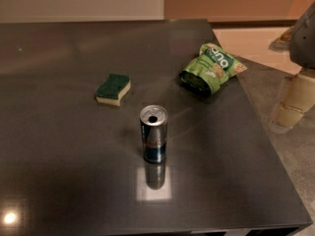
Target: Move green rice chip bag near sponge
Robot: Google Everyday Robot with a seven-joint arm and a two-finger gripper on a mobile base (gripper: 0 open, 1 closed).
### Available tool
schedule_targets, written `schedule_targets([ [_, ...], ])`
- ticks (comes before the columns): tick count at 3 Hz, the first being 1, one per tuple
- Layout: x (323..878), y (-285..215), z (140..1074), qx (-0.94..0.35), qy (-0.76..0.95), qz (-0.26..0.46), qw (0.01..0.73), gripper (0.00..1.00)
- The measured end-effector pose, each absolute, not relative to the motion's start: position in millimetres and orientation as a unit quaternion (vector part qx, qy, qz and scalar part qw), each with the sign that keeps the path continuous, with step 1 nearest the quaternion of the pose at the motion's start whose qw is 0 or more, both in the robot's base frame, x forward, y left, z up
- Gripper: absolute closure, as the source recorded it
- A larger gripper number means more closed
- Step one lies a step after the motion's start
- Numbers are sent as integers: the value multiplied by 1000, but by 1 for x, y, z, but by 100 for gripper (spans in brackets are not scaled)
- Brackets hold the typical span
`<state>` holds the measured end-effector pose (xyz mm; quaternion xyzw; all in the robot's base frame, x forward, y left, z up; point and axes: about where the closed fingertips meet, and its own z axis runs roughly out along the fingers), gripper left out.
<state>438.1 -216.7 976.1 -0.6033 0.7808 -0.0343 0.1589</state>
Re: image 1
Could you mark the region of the grey and cream robot arm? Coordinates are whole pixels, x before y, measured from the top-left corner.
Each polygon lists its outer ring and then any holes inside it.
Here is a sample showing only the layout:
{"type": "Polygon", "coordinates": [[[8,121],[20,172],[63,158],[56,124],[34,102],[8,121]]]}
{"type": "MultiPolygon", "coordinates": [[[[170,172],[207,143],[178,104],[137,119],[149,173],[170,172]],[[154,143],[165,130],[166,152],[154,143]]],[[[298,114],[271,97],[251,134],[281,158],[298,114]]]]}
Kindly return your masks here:
{"type": "Polygon", "coordinates": [[[286,132],[315,105],[315,2],[274,46],[286,47],[290,61],[301,67],[297,74],[283,79],[272,112],[272,123],[286,132]]]}

